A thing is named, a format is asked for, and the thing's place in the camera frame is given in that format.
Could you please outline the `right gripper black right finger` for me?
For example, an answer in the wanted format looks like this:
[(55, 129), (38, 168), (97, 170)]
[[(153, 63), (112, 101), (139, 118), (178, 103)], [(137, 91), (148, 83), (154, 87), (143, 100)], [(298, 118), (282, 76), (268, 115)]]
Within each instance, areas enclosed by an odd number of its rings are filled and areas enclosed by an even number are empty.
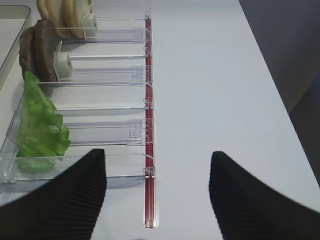
[(211, 156), (209, 198), (224, 240), (318, 240), (320, 214), (269, 187), (222, 151)]

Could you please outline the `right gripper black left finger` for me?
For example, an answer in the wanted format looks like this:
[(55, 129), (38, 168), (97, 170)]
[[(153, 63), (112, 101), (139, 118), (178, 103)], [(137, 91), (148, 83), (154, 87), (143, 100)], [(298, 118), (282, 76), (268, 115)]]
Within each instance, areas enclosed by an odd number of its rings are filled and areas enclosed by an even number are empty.
[(105, 151), (92, 149), (30, 193), (0, 208), (2, 240), (89, 240), (107, 189)]

